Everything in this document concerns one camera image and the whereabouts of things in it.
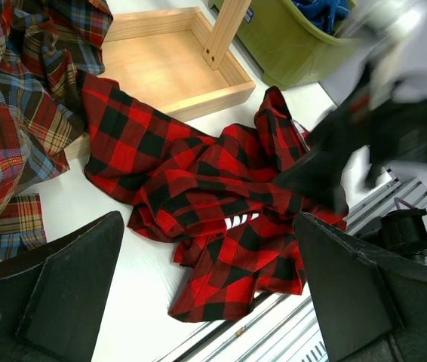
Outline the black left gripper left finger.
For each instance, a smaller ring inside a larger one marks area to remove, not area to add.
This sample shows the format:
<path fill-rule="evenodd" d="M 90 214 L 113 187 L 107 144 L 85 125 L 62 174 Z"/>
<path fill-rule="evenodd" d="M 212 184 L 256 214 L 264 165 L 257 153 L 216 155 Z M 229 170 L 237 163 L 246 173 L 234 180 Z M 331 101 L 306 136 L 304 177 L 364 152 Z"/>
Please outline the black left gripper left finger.
<path fill-rule="evenodd" d="M 0 361 L 90 361 L 124 234 L 118 211 L 0 262 Z"/>

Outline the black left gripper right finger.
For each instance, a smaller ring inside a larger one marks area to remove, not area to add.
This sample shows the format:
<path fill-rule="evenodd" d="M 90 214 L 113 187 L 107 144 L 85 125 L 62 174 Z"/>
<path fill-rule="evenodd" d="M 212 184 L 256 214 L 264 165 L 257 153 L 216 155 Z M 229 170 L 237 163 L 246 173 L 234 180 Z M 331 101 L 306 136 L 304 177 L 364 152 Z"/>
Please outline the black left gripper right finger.
<path fill-rule="evenodd" d="M 427 361 L 427 265 L 309 213 L 294 219 L 330 361 Z"/>

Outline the red black checked shirt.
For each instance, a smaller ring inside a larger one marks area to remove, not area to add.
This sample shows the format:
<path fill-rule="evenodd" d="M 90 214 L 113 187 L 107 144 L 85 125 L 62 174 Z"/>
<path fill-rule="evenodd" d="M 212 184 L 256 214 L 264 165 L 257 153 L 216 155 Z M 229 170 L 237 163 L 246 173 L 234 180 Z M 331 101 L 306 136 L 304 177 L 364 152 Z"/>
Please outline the red black checked shirt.
<path fill-rule="evenodd" d="M 190 267 L 169 309 L 182 322 L 237 320 L 257 292 L 299 295 L 306 282 L 293 218 L 311 213 L 339 229 L 345 214 L 276 187 L 305 154 L 281 91 L 266 90 L 253 127 L 212 137 L 130 97 L 116 81 L 80 72 L 91 155 L 85 176 L 133 207 L 129 227 L 175 243 Z"/>

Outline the brown multicolour plaid shirt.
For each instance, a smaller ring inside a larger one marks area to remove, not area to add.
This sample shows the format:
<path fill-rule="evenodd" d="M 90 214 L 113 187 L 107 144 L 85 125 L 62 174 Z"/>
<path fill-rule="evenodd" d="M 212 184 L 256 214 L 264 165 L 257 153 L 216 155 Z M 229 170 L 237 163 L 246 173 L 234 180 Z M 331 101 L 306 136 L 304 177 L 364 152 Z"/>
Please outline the brown multicolour plaid shirt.
<path fill-rule="evenodd" d="M 105 1 L 0 1 L 0 262 L 45 244 L 40 197 L 86 128 L 78 77 L 103 73 Z"/>

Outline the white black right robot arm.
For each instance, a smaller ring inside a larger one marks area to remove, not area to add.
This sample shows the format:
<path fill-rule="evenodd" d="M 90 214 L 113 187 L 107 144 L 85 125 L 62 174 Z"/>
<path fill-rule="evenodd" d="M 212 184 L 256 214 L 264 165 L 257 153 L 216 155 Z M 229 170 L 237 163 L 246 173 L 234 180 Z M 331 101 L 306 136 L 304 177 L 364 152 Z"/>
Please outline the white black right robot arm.
<path fill-rule="evenodd" d="M 427 165 L 427 73 L 398 72 L 426 17 L 424 1 L 369 1 L 351 12 L 340 35 L 372 49 L 351 93 L 312 129 L 307 153 L 274 179 L 277 187 L 343 213 L 342 174 L 360 148 L 369 149 L 367 189 L 391 161 Z"/>

